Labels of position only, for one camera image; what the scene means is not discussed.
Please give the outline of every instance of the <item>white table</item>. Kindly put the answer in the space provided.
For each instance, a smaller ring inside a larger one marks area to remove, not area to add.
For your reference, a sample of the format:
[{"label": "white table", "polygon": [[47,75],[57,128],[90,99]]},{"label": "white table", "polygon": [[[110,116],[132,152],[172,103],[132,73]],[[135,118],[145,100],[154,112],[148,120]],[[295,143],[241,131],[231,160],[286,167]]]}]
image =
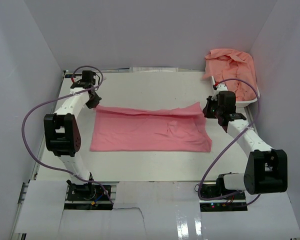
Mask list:
[{"label": "white table", "polygon": [[[101,104],[107,107],[156,110],[182,108],[200,102],[203,108],[206,105],[206,98],[212,94],[212,87],[210,82],[202,80],[202,75],[202,72],[106,73],[106,80],[98,90],[98,94],[102,97]],[[60,96],[69,93],[71,84],[69,78],[63,81]],[[237,111],[246,114],[243,108]],[[206,131],[212,139],[210,153],[90,152],[94,122],[95,112],[88,108],[84,108],[77,119],[82,139],[81,156],[94,179],[100,182],[199,181],[219,152],[232,140],[218,125],[216,119],[208,119]],[[65,167],[47,149],[43,151],[41,160],[54,167]],[[244,173],[247,160],[239,145],[234,144],[212,168],[207,180],[215,180],[219,174],[228,172]],[[68,179],[67,173],[44,167],[39,168],[37,175],[37,180]],[[255,196],[247,194],[246,197],[249,202]],[[85,220],[88,226],[90,215],[96,221],[108,222],[115,214],[111,211],[105,217],[105,213],[102,212],[80,211],[80,217],[70,217],[72,223],[68,224],[76,225],[78,221]],[[248,207],[248,211],[202,212],[201,218],[203,231],[209,240],[289,240],[300,237],[287,193],[262,195],[256,203]],[[133,221],[128,213],[123,219]],[[124,231],[131,233],[136,230],[136,225],[129,229],[128,227],[122,229],[119,225],[118,229],[113,227],[111,230],[114,233],[119,231],[119,236],[124,234]]]},{"label": "white table", "polygon": [[[146,110],[183,108],[200,102],[212,94],[211,83],[202,80],[202,72],[133,72],[106,73],[106,80],[97,91],[100,104],[107,107],[125,107]],[[69,94],[72,82],[65,78],[60,96]],[[212,139],[212,150],[203,152],[181,151],[89,151],[94,130],[95,111],[84,108],[77,119],[81,134],[80,154],[93,177],[101,182],[117,181],[199,181],[205,170],[232,140],[218,125],[208,119],[206,131]],[[64,164],[47,149],[41,158],[45,164],[64,168]],[[207,180],[216,180],[222,173],[246,169],[247,156],[234,144],[209,173]],[[67,180],[69,175],[40,167],[38,180]]]}]

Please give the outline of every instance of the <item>folded pink fabric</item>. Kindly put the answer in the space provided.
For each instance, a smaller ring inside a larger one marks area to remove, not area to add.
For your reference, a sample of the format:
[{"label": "folded pink fabric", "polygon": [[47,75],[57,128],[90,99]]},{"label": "folded pink fabric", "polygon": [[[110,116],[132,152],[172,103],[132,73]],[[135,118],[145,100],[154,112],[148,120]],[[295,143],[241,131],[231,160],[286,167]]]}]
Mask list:
[{"label": "folded pink fabric", "polygon": [[172,110],[96,107],[90,151],[210,152],[200,103]]},{"label": "folded pink fabric", "polygon": [[[213,49],[205,56],[206,67],[203,78],[213,76],[217,82],[225,79],[242,79],[257,89],[256,71],[252,56],[243,51],[228,48]],[[237,101],[256,98],[254,91],[240,81],[225,82],[229,91],[235,93]]]}]

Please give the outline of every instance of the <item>pink towel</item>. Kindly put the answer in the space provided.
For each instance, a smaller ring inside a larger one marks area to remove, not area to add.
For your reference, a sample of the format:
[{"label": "pink towel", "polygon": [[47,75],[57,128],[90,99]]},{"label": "pink towel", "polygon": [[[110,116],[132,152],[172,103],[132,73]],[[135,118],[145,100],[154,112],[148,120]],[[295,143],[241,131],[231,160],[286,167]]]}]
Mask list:
[{"label": "pink towel", "polygon": [[96,107],[90,151],[210,152],[200,103],[172,110]]},{"label": "pink towel", "polygon": [[[213,76],[218,82],[224,79],[242,79],[257,89],[256,71],[252,56],[243,51],[220,48],[213,49],[205,56],[206,67],[203,78]],[[240,81],[225,82],[229,91],[235,93],[237,101],[249,101],[256,98],[253,90]]]}]

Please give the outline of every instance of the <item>white basket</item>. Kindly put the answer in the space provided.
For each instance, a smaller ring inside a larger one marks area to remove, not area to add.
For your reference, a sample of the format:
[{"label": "white basket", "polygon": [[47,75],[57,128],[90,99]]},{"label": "white basket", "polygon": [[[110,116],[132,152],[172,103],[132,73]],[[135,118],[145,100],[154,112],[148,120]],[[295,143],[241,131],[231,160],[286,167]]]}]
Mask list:
[{"label": "white basket", "polygon": [[[211,79],[212,89],[213,89],[213,86],[216,84],[216,81],[215,81],[214,76],[211,76],[210,79]],[[256,90],[258,92],[258,97],[260,97],[260,92],[259,92],[258,86],[256,87]],[[252,103],[254,103],[256,101],[257,101],[257,98],[254,98],[254,99],[252,99],[250,101],[236,101],[235,102],[235,106],[237,108],[244,108],[244,107],[248,106],[249,104],[252,104]]]}]

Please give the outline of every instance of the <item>crumpled pink cloth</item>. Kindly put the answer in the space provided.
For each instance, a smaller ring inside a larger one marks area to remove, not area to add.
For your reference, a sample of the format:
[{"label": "crumpled pink cloth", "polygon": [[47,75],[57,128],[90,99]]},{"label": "crumpled pink cloth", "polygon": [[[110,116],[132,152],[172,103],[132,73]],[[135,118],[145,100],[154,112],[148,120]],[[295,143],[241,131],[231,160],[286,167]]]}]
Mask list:
[{"label": "crumpled pink cloth", "polygon": [[[213,49],[205,56],[206,67],[203,78],[213,76],[217,82],[237,78],[245,80],[257,89],[256,71],[252,56],[243,51],[229,48]],[[229,91],[235,93],[237,101],[249,101],[256,98],[254,91],[243,82],[226,81]]]},{"label": "crumpled pink cloth", "polygon": [[210,152],[200,103],[172,110],[96,107],[90,151]]}]

